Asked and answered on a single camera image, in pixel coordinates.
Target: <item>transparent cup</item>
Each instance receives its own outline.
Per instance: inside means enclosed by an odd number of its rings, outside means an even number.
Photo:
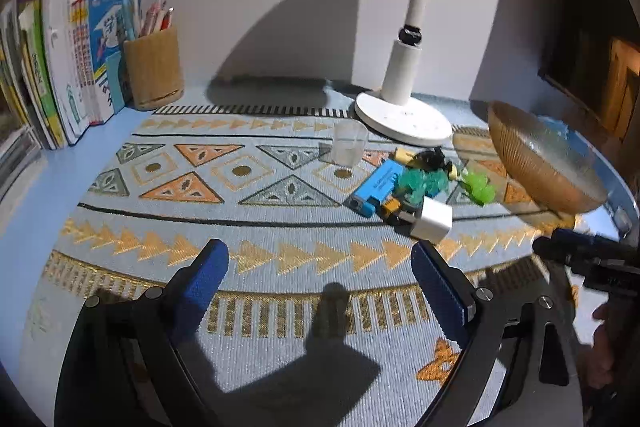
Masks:
[[[334,125],[331,162],[344,167],[353,167],[361,160],[368,138],[369,130],[359,121],[339,121]]]

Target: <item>wooden pen holder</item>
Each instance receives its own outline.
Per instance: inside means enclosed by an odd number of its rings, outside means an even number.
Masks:
[[[124,42],[124,53],[136,109],[156,109],[184,94],[175,26]]]

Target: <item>amber ribbed bowl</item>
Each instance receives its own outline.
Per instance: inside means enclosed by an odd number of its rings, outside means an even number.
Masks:
[[[531,113],[492,102],[489,133],[510,176],[548,208],[583,214],[607,200],[604,185],[586,159]]]

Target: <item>blue gripper pad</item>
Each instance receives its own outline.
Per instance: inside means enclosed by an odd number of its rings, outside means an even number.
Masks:
[[[426,248],[433,250],[431,254],[426,251]],[[414,277],[431,310],[436,315],[445,336],[449,340],[457,342],[460,348],[464,349],[468,341],[468,332],[465,328],[467,322],[465,307],[456,292],[447,283],[442,270],[431,258],[431,255],[437,255],[439,260],[445,263],[435,247],[427,241],[420,241],[414,245],[411,251],[411,268]]]
[[[186,268],[190,270],[190,279],[173,309],[174,323],[170,338],[174,345],[196,331],[228,268],[228,248],[217,239],[211,239],[191,266]]]

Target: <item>metal bolt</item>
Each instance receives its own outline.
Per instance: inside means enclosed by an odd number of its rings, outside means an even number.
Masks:
[[[481,301],[490,301],[494,298],[494,293],[489,288],[478,288],[476,290],[476,297]]]
[[[547,297],[546,295],[538,297],[538,304],[545,310],[550,310],[554,307],[554,302],[551,300],[551,297]]]
[[[97,295],[91,295],[91,297],[84,301],[84,305],[87,308],[95,308],[98,304],[100,304],[100,298]]]
[[[145,292],[145,297],[147,299],[157,299],[162,295],[162,288],[160,286],[151,286]]]

